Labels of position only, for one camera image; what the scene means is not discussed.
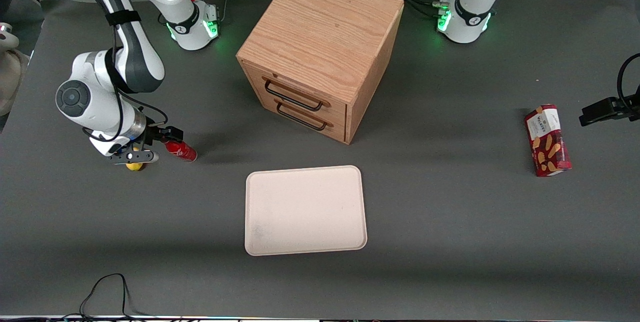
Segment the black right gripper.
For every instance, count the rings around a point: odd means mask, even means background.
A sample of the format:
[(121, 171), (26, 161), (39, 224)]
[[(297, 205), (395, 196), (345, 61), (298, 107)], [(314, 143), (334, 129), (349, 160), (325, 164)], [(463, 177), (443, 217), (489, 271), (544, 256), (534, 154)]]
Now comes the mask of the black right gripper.
[(184, 132), (173, 126), (147, 126), (146, 127), (146, 144), (153, 144), (154, 141), (168, 142), (170, 140), (182, 142), (184, 140)]

